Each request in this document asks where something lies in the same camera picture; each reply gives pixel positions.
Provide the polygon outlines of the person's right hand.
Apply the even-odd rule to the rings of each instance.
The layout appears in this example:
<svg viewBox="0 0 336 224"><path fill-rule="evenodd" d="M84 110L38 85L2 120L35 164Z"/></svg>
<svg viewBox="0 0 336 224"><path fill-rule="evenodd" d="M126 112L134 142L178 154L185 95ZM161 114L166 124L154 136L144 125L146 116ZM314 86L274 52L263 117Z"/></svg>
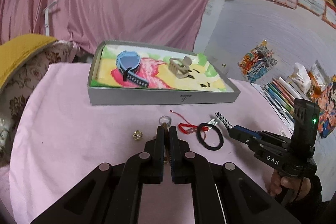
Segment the person's right hand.
<svg viewBox="0 0 336 224"><path fill-rule="evenodd" d="M274 170L268 193L271 197L276 197L282 191L282 188L294 190L294 197L291 201L300 200L308 195L311 189L311 182L308 178L292 178L287 176L280 176L277 170Z"/></svg>

